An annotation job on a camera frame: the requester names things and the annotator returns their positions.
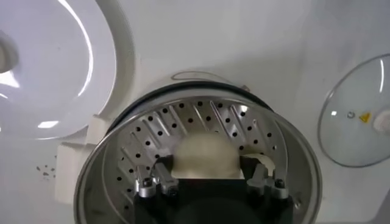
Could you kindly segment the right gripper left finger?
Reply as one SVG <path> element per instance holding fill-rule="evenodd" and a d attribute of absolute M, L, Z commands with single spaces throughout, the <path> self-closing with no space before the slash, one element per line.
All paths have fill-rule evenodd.
<path fill-rule="evenodd" d="M 135 192 L 141 198 L 152 198 L 157 193 L 175 197 L 179 181 L 171 175 L 173 156 L 157 158 L 153 166 L 137 165 L 135 169 Z"/>

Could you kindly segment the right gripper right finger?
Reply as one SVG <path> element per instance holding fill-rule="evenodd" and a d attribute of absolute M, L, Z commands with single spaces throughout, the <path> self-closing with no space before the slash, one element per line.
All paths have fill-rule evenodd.
<path fill-rule="evenodd" d="M 247 155 L 239 157 L 239 165 L 250 192 L 255 192 L 260 197 L 268 192 L 271 198 L 277 200 L 286 200 L 289 197 L 285 168 L 274 166 L 272 173 L 269 174 L 267 165 L 257 156 Z"/>

